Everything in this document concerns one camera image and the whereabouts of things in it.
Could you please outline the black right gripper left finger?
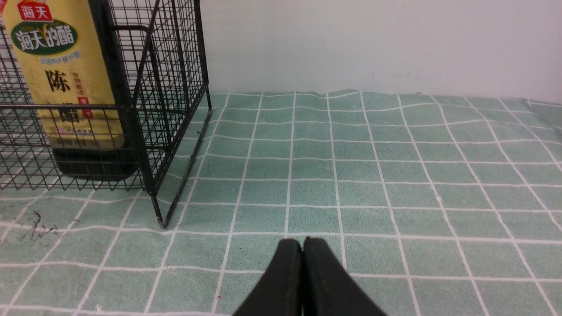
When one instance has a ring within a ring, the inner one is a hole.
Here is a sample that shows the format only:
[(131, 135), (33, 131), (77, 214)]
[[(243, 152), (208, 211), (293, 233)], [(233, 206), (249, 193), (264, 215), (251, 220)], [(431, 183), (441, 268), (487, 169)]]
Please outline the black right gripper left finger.
[(294, 239), (280, 240), (264, 274), (234, 315), (300, 316), (302, 260), (299, 242)]

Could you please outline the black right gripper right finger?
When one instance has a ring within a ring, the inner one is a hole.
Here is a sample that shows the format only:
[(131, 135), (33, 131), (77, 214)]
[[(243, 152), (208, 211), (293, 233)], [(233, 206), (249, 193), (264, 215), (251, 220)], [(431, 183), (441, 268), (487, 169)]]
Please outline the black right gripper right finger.
[(303, 248), (305, 316), (385, 316), (345, 271), (326, 240), (307, 237)]

